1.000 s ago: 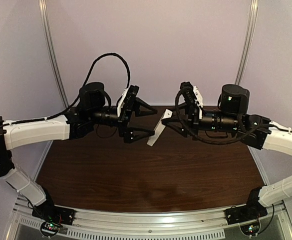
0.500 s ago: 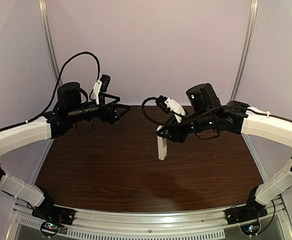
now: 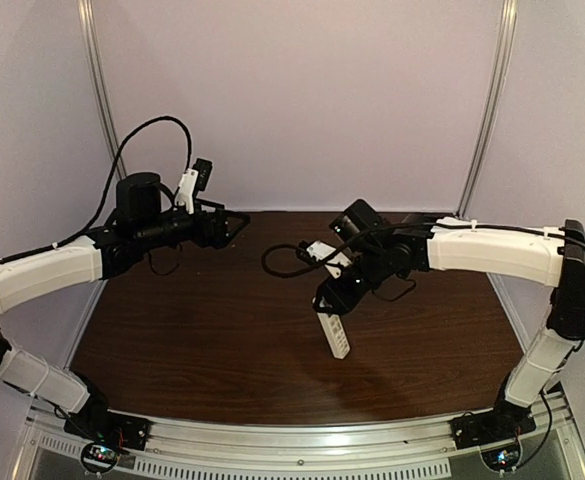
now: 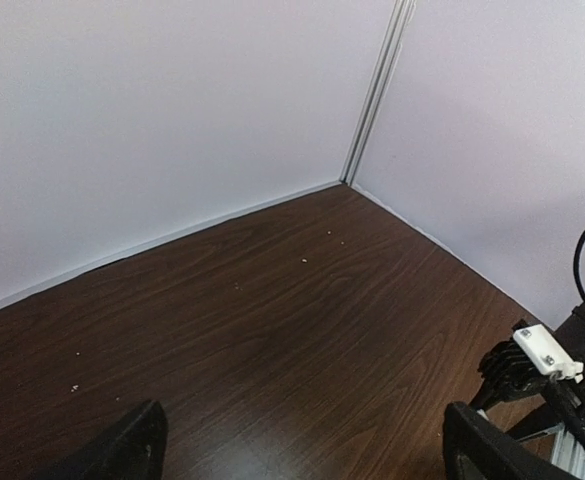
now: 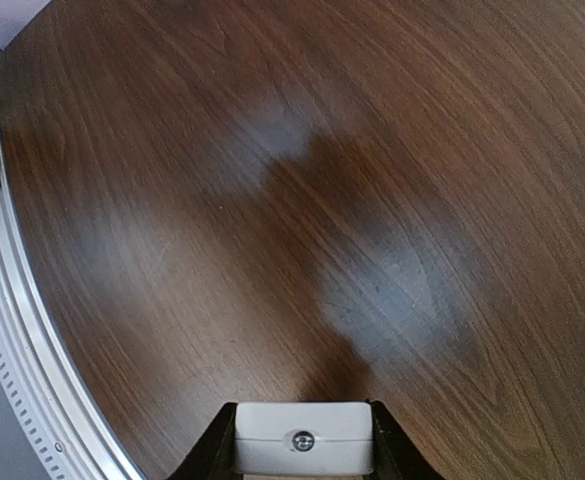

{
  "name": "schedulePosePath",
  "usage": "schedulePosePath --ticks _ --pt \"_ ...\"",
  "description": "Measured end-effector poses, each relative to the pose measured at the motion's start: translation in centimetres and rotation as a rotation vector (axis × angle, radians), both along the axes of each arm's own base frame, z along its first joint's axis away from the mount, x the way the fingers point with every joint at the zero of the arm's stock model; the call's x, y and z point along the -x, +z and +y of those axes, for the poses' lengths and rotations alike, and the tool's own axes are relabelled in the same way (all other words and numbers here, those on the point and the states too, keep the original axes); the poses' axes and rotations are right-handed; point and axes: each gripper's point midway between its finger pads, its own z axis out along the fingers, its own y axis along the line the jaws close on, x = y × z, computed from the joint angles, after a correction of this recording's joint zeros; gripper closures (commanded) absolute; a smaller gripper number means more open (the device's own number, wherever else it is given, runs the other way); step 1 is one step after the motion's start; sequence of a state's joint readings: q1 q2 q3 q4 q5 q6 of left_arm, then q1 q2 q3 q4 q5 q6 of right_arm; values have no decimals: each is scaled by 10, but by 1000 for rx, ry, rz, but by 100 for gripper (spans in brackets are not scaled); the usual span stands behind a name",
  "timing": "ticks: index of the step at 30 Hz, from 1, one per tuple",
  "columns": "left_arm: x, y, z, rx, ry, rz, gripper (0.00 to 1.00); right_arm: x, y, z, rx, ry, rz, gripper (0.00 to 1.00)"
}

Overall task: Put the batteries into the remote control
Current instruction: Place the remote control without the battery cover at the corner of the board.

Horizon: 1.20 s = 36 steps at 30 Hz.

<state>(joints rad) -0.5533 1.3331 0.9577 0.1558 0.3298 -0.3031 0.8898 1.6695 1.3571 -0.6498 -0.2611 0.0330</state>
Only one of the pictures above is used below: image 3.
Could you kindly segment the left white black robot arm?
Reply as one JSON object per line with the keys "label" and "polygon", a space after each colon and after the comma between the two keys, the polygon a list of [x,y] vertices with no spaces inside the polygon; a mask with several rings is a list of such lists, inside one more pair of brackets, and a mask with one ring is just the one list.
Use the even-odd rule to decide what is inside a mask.
{"label": "left white black robot arm", "polygon": [[[132,174],[117,183],[115,208],[104,225],[73,240],[0,259],[0,316],[58,290],[122,275],[160,248],[179,249],[186,242],[227,247],[250,217],[198,199],[209,175],[209,163],[199,160],[171,192],[157,173]],[[111,424],[108,402],[97,387],[23,350],[1,328],[0,380],[49,402],[93,435]]]}

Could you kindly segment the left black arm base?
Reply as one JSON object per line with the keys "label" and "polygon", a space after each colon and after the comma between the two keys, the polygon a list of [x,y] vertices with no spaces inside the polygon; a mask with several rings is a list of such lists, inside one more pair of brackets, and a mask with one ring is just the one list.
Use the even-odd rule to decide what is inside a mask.
{"label": "left black arm base", "polygon": [[120,450],[143,451],[150,426],[151,422],[146,418],[106,411],[103,418],[91,420],[70,414],[65,418],[63,430]]}

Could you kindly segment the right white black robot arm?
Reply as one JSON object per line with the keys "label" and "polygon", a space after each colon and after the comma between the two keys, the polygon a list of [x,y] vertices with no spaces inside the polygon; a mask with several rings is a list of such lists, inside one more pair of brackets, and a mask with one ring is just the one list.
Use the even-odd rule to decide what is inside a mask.
{"label": "right white black robot arm", "polygon": [[329,273],[317,288],[313,309],[336,359],[350,352],[342,316],[392,276],[463,270],[552,288],[545,322],[502,383],[494,407],[478,417],[493,429],[512,434],[523,427],[537,397],[585,341],[585,231],[578,221],[541,229],[454,217],[391,224],[358,199],[330,228],[341,239],[340,247],[315,241],[301,254]]}

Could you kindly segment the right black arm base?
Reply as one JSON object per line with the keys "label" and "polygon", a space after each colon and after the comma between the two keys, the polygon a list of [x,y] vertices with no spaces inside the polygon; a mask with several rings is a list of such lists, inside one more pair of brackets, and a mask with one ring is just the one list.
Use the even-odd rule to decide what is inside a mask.
{"label": "right black arm base", "polygon": [[519,407],[466,412],[451,419],[449,425],[457,450],[514,439],[536,429],[531,411]]}

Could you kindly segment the white remote control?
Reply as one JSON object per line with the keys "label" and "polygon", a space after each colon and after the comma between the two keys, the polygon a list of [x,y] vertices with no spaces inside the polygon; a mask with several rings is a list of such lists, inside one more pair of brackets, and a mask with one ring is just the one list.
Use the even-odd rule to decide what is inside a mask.
{"label": "white remote control", "polygon": [[340,316],[322,313],[316,315],[332,356],[338,360],[345,359],[350,353],[350,344]]}

